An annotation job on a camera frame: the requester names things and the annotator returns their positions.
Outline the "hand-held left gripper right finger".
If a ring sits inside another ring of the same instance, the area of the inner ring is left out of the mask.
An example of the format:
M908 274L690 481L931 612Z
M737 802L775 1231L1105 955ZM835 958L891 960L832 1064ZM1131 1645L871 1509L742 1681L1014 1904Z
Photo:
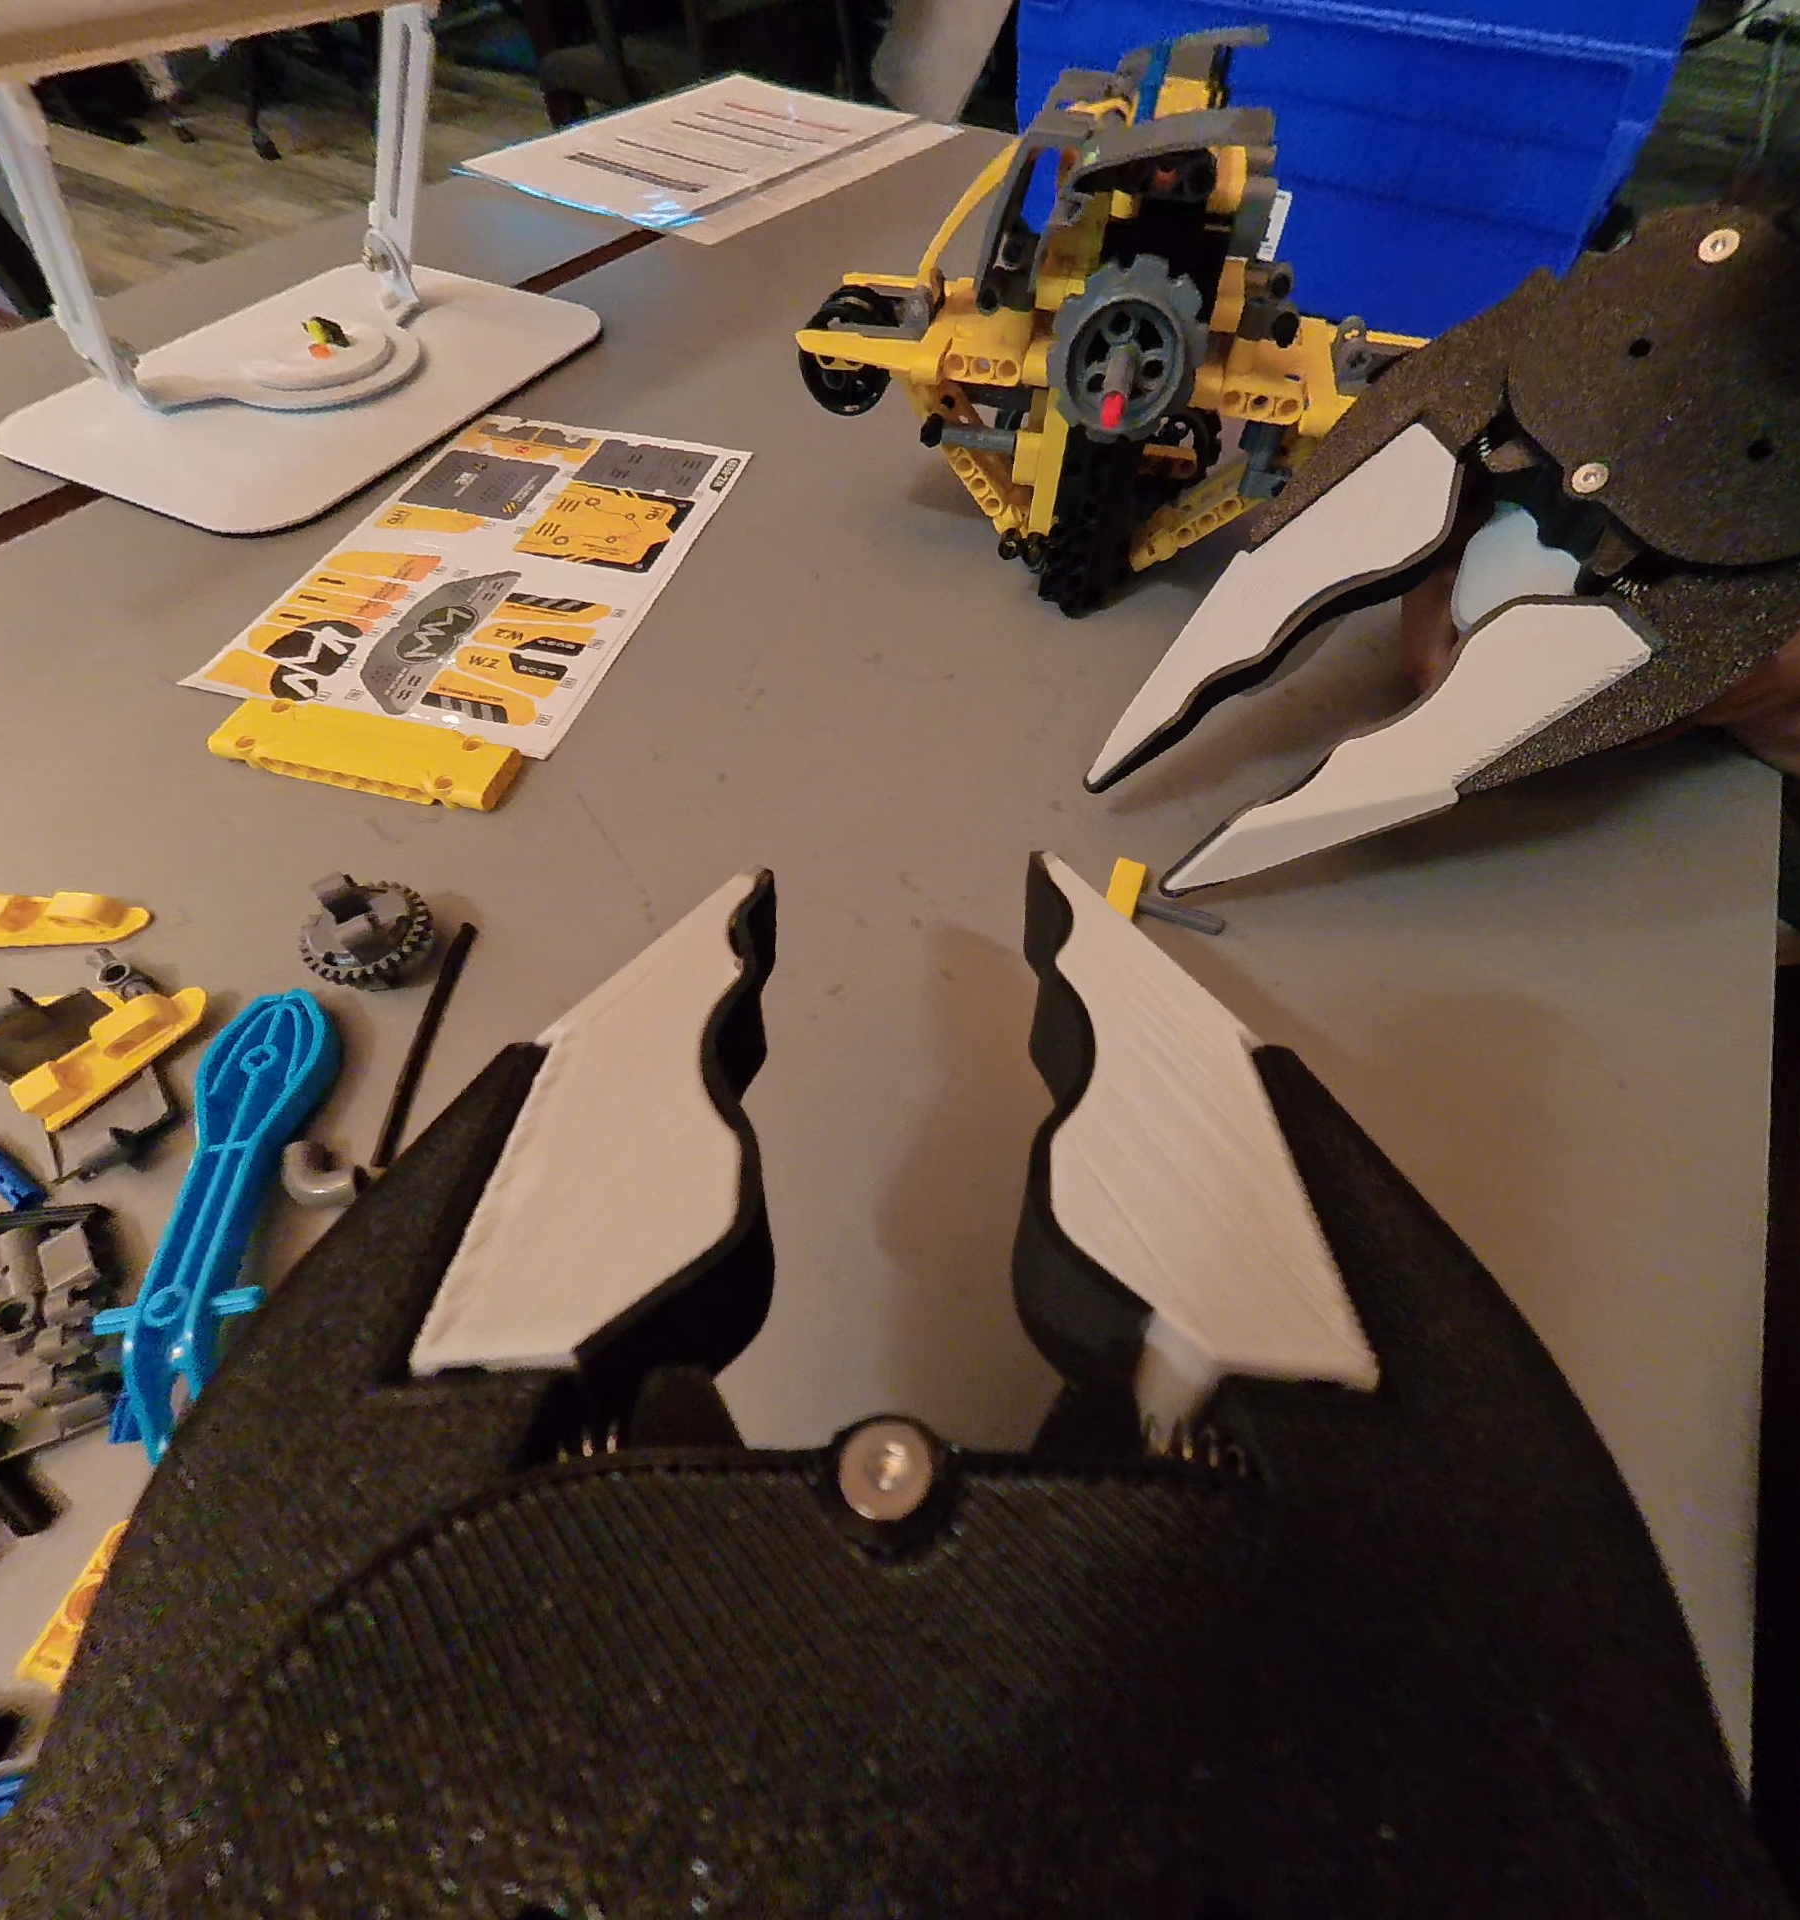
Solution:
M1054 1111L1013 1290L1039 1351L1127 1397L1156 1453L1223 1381L1373 1391L1254 1034L1049 853L1029 862L1024 955Z

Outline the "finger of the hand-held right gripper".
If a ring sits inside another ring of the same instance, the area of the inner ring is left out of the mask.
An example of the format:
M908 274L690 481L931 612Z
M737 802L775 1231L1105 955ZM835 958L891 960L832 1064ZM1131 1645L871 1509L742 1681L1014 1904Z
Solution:
M1320 618L1389 597L1440 550L1461 489L1461 460L1416 423L1236 556L1133 694L1084 787L1102 794L1167 750L1211 704L1270 673Z
M1340 742L1300 785L1211 834L1164 875L1164 892L1179 899L1427 819L1648 660L1648 636L1619 601L1515 598L1473 627L1413 710Z

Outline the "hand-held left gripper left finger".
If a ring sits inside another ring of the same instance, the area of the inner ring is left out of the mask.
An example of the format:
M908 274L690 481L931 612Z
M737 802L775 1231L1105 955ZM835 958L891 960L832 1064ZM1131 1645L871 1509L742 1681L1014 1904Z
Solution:
M742 1094L773 931L773 878L744 871L539 1035L409 1376L563 1368L742 1255L766 1222Z

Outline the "pile of small building pieces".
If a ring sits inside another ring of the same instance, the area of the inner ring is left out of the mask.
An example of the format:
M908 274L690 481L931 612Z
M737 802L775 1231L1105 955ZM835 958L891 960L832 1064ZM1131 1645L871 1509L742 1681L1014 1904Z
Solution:
M131 1288L104 1205L0 1203L0 1783L37 1759L150 1476L108 1441L121 1384L93 1333Z

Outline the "black long axle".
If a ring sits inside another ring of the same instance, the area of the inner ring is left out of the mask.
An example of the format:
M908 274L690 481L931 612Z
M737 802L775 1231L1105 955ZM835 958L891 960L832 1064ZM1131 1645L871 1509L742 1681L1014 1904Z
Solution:
M429 1000L415 1021L411 1040L407 1043L407 1054L393 1083L393 1091L385 1109L385 1119L383 1119L377 1143L368 1157L368 1172L372 1176L379 1176L383 1170L387 1170L393 1164L400 1147L411 1103L417 1096L417 1088L421 1083L421 1077L429 1069L429 1060L433 1057L433 1043L435 1043L436 1032L456 995L458 982L465 968L465 960L471 949L478 941L478 936L481 936L478 925L471 925L471 923L458 925L445 950L445 957L441 958L436 971L433 973L433 987L431 987Z

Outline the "yellow black toy vehicle model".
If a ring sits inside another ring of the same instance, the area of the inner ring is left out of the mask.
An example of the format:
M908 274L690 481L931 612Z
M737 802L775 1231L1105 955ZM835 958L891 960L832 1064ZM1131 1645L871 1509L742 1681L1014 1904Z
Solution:
M1041 598L1121 581L1272 502L1419 340L1298 312L1273 256L1273 116L1231 103L1265 27L1064 71L910 279L855 274L795 337L834 416L898 384Z

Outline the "dark grey bevel gear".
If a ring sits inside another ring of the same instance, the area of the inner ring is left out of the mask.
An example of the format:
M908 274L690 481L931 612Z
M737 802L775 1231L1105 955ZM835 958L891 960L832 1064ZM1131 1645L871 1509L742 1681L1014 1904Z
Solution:
M433 909L397 881L333 875L315 883L318 912L298 937L304 965L337 987L387 992L433 952Z

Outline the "blue brick separator tool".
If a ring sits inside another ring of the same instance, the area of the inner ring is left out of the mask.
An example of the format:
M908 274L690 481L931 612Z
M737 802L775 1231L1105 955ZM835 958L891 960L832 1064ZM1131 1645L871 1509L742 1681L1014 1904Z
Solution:
M121 1336L121 1399L109 1441L159 1462L177 1423L173 1389L198 1399L220 1327L255 1311L263 1288L241 1271L283 1149L337 1079L339 1035L307 992L255 998L225 1027L193 1080L195 1145L145 1281L127 1307L97 1314Z

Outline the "blue plastic bin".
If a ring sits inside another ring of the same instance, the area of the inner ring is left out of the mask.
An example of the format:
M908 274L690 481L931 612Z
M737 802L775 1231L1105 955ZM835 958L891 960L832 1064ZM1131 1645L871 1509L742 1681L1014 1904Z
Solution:
M1024 2L1016 116L1071 67L1263 26L1235 101L1276 116L1278 259L1311 317L1430 340L1562 273L1632 171L1691 2Z

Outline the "yellow rectangular panel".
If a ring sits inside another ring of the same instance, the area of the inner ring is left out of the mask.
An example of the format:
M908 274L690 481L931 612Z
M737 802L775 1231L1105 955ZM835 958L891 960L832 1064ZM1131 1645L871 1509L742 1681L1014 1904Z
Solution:
M483 738L329 704L241 703L210 736L210 753L263 773L347 792L490 813L524 758Z

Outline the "yellow curved panel piece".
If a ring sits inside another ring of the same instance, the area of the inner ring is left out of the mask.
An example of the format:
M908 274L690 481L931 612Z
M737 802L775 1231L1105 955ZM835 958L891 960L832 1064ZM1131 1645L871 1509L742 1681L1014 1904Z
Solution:
M99 993L105 1013L86 1040L8 1086L23 1116L58 1133L99 1102L119 1094L138 1073L182 1043L203 1021L210 995L185 987L174 995L119 998Z
M105 949L150 923L148 907L99 894L0 894L0 949Z

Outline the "yellow sticker sheet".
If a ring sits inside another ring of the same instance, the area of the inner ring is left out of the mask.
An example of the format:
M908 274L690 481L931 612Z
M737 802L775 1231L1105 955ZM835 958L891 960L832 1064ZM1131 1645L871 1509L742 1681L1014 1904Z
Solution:
M185 685L545 758L749 460L485 416Z

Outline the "printed paper sheet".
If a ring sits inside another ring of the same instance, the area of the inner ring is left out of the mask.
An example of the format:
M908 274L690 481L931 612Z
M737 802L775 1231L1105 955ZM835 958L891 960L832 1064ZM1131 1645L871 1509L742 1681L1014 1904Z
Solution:
M954 133L899 110L729 76L583 118L461 171L542 203L715 244Z

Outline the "white book stand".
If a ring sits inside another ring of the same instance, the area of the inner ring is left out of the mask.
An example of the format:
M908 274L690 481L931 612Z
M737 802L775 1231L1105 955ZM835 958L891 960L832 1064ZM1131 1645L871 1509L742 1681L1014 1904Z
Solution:
M166 348L108 330L51 171L31 84L206 44L302 30L339 5L0 5L0 171L51 314L89 377L0 425L0 455L216 534L327 513L601 336L583 306L423 268L413 259L433 88L433 5L385 16L379 155L359 262L330 268ZM315 363L304 320L352 351Z

